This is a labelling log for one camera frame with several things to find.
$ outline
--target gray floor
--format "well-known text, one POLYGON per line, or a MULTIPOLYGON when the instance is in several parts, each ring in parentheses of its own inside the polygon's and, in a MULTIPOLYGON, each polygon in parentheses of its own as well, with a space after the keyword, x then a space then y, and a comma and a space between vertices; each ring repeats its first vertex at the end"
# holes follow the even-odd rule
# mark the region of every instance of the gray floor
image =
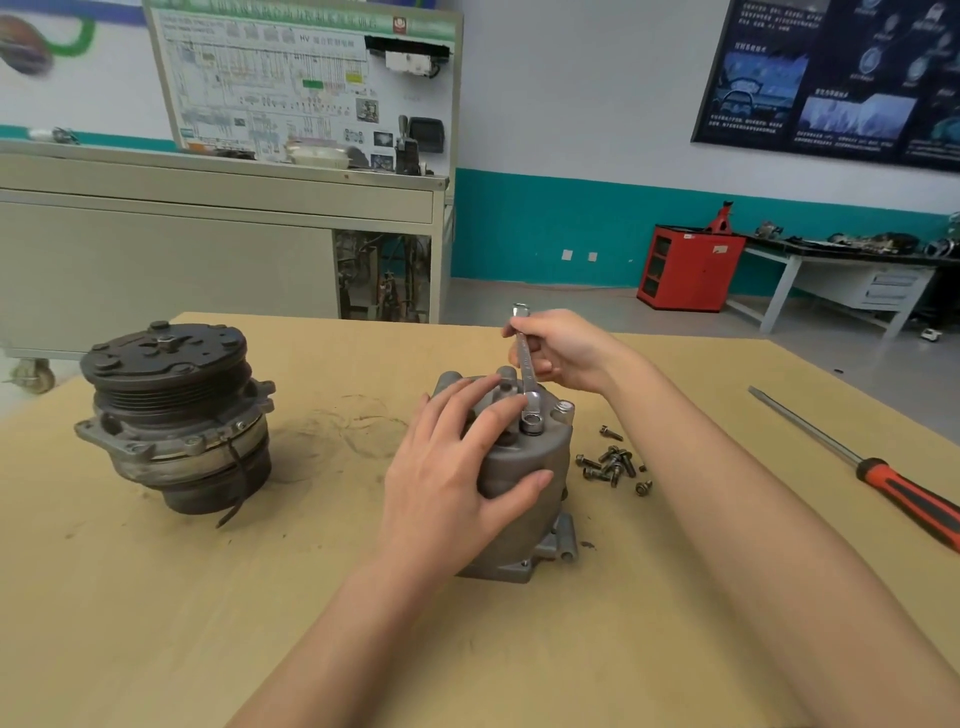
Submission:
MULTIPOLYGON (((446 322, 499 326, 512 303, 534 309, 570 308, 594 324, 619 333, 758 338, 757 322, 732 310, 719 314, 655 311, 622 288, 563 288, 456 279, 446 322)), ((759 302, 750 302, 759 308, 759 302)), ((905 328, 892 342, 882 329, 810 300, 790 300, 770 339, 811 364, 833 373, 871 397, 960 444, 960 331, 940 342, 922 340, 905 328)))

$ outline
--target yellow tabletop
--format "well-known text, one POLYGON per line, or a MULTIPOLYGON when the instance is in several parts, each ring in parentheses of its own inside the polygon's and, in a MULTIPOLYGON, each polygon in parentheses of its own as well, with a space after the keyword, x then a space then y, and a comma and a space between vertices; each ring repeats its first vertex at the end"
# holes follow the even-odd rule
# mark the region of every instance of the yellow tabletop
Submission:
MULTIPOLYGON (((418 395, 447 370, 495 370, 506 349, 490 328, 180 319, 241 328, 254 376, 276 382, 274 475, 215 530, 218 516, 173 513, 74 436, 90 412, 82 380, 0 423, 0 726, 225 722, 369 547, 418 395)), ((960 667, 960 556, 747 387, 955 499, 959 448, 766 341, 622 338, 838 528, 960 667)), ((617 427, 607 404, 563 396, 577 404, 574 453, 605 449, 597 429, 617 427)), ((630 482, 613 490, 575 470, 569 487, 578 538, 595 547, 541 564, 524 586, 450 583, 374 725, 807 724, 656 487, 638 498, 630 482)))

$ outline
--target display board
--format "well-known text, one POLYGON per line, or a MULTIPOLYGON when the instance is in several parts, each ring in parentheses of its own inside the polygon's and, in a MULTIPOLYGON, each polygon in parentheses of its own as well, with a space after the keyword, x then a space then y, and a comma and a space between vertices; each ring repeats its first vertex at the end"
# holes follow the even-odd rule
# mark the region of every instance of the display board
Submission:
POLYGON ((732 0, 693 141, 960 171, 960 0, 732 0))
POLYGON ((144 5, 181 147, 284 161, 289 139, 328 139, 356 147, 373 169, 394 171, 403 115, 443 123, 443 150, 420 159, 449 175, 461 35, 454 13, 249 0, 144 5), (430 76, 391 70, 383 52, 369 49, 371 38, 442 47, 449 58, 430 76))

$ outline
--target forearm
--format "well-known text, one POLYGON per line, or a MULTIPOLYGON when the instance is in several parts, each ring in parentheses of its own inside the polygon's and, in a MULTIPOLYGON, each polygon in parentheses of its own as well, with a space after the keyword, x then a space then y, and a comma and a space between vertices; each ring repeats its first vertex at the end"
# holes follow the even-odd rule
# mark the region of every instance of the forearm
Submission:
POLYGON ((228 728, 350 725, 432 594, 383 558, 365 562, 228 728))
POLYGON ((637 354, 604 395, 821 726, 947 726, 960 678, 846 541, 637 354))

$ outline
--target red jack stand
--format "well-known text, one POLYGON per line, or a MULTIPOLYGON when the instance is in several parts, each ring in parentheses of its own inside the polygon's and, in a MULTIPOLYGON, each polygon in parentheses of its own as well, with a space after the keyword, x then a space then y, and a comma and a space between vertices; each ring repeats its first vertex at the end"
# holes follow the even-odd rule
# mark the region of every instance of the red jack stand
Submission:
POLYGON ((732 207, 733 202, 725 202, 717 213, 716 219, 707 225, 705 232, 714 235, 733 235, 733 231, 730 228, 730 211, 732 207))

